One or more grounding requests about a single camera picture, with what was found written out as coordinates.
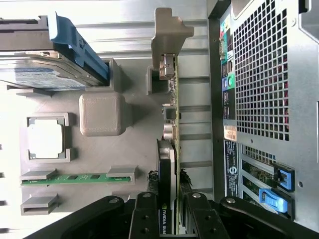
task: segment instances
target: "blue plastic clip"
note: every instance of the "blue plastic clip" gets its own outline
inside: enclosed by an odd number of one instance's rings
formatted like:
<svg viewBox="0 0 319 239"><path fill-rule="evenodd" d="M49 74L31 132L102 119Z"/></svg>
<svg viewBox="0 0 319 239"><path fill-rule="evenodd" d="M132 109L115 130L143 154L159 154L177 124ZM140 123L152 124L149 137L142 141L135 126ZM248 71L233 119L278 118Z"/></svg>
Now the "blue plastic clip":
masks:
<svg viewBox="0 0 319 239"><path fill-rule="evenodd" d="M106 82L109 81L109 67L97 56L95 51L83 39L73 23L57 14L48 16L50 40L54 43L68 45L74 52L74 61L81 67L86 63Z"/></svg>
<svg viewBox="0 0 319 239"><path fill-rule="evenodd" d="M281 186L287 190L292 190L292 176L291 173L287 173L284 170L280 170L280 173L284 175L284 181L280 183Z"/></svg>
<svg viewBox="0 0 319 239"><path fill-rule="evenodd" d="M288 211L288 202L268 188L259 189L259 202L267 204L280 213Z"/></svg>

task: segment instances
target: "ventilation grille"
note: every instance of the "ventilation grille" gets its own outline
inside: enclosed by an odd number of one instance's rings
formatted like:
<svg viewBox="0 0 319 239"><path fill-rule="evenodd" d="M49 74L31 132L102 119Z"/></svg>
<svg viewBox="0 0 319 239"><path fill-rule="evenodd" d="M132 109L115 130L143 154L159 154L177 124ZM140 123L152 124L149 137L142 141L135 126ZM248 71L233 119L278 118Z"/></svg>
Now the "ventilation grille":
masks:
<svg viewBox="0 0 319 239"><path fill-rule="evenodd" d="M266 164L272 164L273 161L276 161L274 155L248 146L243 146L243 154Z"/></svg>
<svg viewBox="0 0 319 239"><path fill-rule="evenodd" d="M266 0L234 33L239 132L289 141L287 10Z"/></svg>

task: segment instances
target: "barcode sticker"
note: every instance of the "barcode sticker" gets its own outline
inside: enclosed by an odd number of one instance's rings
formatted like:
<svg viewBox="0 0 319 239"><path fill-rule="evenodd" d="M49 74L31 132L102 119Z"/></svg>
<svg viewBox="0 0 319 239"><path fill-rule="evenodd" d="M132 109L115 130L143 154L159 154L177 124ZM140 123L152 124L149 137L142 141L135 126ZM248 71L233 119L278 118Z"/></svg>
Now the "barcode sticker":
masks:
<svg viewBox="0 0 319 239"><path fill-rule="evenodd" d="M225 125L224 126L224 138L237 141L237 128L236 126Z"/></svg>

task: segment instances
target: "green circuit board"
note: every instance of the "green circuit board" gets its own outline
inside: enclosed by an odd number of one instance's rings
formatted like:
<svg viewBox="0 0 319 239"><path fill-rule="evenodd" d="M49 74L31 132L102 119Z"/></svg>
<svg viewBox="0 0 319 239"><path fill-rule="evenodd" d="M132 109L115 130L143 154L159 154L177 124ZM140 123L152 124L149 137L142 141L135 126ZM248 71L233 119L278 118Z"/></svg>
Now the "green circuit board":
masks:
<svg viewBox="0 0 319 239"><path fill-rule="evenodd" d="M268 186L272 187L274 184L274 176L270 173L265 172L245 161L243 161L243 169L252 175L253 177L257 178L259 181L267 184Z"/></svg>
<svg viewBox="0 0 319 239"><path fill-rule="evenodd" d="M247 193L243 192L243 199L249 203L252 203L258 207L261 207L259 203L257 203L252 197L250 197Z"/></svg>
<svg viewBox="0 0 319 239"><path fill-rule="evenodd" d="M254 194L259 196L259 187L244 176L243 176L243 185L245 185Z"/></svg>
<svg viewBox="0 0 319 239"><path fill-rule="evenodd" d="M53 175L46 180L23 180L21 185L81 184L81 183L128 183L130 177L109 178L103 174L63 174Z"/></svg>

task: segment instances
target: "hard drive label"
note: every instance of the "hard drive label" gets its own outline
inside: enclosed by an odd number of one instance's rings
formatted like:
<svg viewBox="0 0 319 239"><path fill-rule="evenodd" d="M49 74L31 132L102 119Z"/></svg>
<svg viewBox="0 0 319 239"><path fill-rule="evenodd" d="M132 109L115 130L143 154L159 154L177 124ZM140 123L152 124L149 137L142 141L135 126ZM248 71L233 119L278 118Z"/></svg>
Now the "hard drive label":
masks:
<svg viewBox="0 0 319 239"><path fill-rule="evenodd" d="M50 68L0 69L0 80L51 91L82 90L85 85L68 78L58 77L59 72Z"/></svg>
<svg viewBox="0 0 319 239"><path fill-rule="evenodd" d="M239 196L238 186L238 159L237 159L237 143L225 140L225 195Z"/></svg>

